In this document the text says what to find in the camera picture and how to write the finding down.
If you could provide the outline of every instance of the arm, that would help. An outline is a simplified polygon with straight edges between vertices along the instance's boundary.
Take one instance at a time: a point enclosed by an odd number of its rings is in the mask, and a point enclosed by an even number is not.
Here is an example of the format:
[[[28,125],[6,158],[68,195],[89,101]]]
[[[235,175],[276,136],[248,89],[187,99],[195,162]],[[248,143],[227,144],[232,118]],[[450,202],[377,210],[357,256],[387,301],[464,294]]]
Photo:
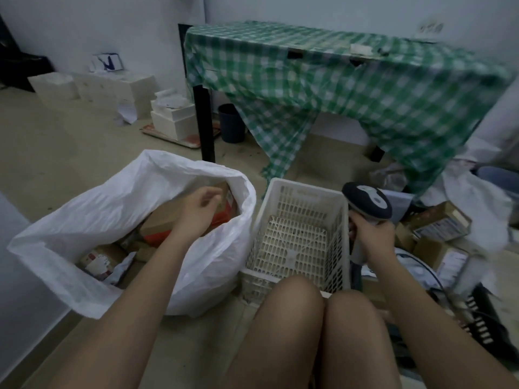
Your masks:
[[[202,187],[168,238],[56,375],[52,389],[137,388],[191,244],[209,227],[222,190]]]
[[[465,333],[399,263],[393,224],[373,226],[358,213],[350,216],[427,388],[518,388],[512,373]]]

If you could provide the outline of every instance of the leg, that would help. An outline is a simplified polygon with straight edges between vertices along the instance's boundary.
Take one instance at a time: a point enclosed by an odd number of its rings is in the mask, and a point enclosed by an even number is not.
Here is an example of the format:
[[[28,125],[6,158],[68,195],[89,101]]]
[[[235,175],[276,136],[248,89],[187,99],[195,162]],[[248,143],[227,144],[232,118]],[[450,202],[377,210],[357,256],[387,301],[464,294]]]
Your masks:
[[[198,123],[202,160],[216,162],[214,157],[213,113],[211,111],[209,90],[204,89],[201,84],[193,87],[193,99],[195,100],[196,121]]]
[[[400,387],[386,325],[360,292],[341,291],[330,297],[322,341],[320,387]]]
[[[232,361],[223,388],[307,389],[319,345],[324,300],[303,276],[276,284]]]

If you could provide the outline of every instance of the dark blue bin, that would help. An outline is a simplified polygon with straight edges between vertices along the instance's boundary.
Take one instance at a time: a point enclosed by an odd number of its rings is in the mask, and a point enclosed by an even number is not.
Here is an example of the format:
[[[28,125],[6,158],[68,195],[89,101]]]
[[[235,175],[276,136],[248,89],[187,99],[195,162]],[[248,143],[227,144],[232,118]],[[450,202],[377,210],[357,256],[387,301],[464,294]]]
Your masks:
[[[222,140],[227,143],[240,143],[245,140],[245,123],[233,104],[218,107]]]

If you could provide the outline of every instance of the green checkered tablecloth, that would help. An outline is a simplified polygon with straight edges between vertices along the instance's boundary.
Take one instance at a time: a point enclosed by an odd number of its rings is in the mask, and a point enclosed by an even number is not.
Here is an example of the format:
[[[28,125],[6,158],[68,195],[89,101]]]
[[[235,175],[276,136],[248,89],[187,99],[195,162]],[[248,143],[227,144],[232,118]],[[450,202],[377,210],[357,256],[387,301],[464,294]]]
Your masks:
[[[514,78],[442,43],[280,23],[192,27],[184,46],[188,83],[227,94],[270,158],[267,180],[285,175],[318,113],[331,112],[358,120],[421,193]]]

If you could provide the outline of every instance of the hand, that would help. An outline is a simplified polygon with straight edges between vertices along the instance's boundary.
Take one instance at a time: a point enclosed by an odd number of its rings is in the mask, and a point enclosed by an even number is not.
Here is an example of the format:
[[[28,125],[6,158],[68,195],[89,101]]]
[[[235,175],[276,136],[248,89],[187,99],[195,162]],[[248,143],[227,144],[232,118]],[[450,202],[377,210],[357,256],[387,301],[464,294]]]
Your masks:
[[[201,187],[183,198],[184,206],[171,234],[181,234],[191,243],[197,240],[211,225],[222,193],[221,188]]]
[[[373,225],[353,210],[349,216],[356,225],[357,240],[364,247],[368,263],[394,256],[394,225],[390,221]]]

